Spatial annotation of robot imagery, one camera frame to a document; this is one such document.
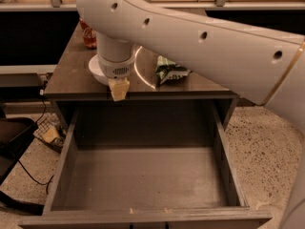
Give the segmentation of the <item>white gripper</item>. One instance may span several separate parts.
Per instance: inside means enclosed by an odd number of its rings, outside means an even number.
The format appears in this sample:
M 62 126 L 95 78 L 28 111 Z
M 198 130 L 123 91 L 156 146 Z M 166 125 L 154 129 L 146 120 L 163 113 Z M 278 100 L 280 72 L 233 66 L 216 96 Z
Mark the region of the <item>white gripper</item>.
M 102 56 L 98 56 L 98 63 L 102 73 L 106 77 L 111 78 L 108 80 L 108 83 L 114 101 L 121 101 L 126 98 L 130 87 L 130 81 L 126 77 L 130 75 L 134 60 L 135 54 L 121 62 L 112 62 Z

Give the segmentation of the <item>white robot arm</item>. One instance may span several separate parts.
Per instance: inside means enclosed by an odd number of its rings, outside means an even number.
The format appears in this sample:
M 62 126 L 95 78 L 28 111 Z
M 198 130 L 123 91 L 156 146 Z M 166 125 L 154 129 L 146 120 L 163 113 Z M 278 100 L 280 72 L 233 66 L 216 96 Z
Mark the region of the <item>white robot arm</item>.
M 103 74 L 157 52 L 290 121 L 305 132 L 305 52 L 299 34 L 155 6 L 150 0 L 76 0 L 96 32 Z

